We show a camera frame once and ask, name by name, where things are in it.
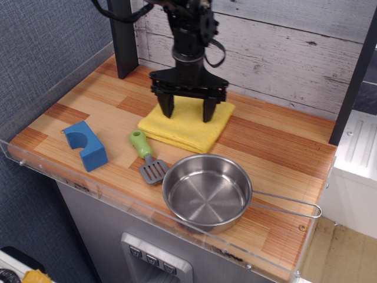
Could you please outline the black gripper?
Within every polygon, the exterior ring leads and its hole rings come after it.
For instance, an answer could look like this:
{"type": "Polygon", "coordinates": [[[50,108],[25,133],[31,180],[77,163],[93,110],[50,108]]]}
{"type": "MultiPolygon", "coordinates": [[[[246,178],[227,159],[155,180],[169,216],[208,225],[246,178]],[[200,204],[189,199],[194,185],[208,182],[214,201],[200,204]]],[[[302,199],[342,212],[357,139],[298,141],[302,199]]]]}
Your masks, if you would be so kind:
{"type": "Polygon", "coordinates": [[[226,100],[228,82],[206,70],[204,61],[176,61],[173,68],[152,71],[152,92],[157,96],[163,114],[170,118],[174,110],[174,96],[203,99],[203,122],[209,122],[217,103],[226,100]]]}

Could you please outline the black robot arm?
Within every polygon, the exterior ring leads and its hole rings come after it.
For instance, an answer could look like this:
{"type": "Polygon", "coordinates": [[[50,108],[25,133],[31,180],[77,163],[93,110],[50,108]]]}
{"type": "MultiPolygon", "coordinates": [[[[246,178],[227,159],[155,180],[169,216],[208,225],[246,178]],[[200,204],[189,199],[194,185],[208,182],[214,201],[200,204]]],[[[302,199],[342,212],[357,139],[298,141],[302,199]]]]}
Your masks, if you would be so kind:
{"type": "Polygon", "coordinates": [[[226,100],[228,81],[208,72],[206,48],[224,46],[214,39],[218,21],[211,1],[151,1],[167,14],[174,38],[172,56],[176,62],[170,69],[153,71],[151,90],[157,96],[163,114],[171,117],[174,98],[190,97],[203,100],[203,121],[209,122],[216,106],[226,100]]]}

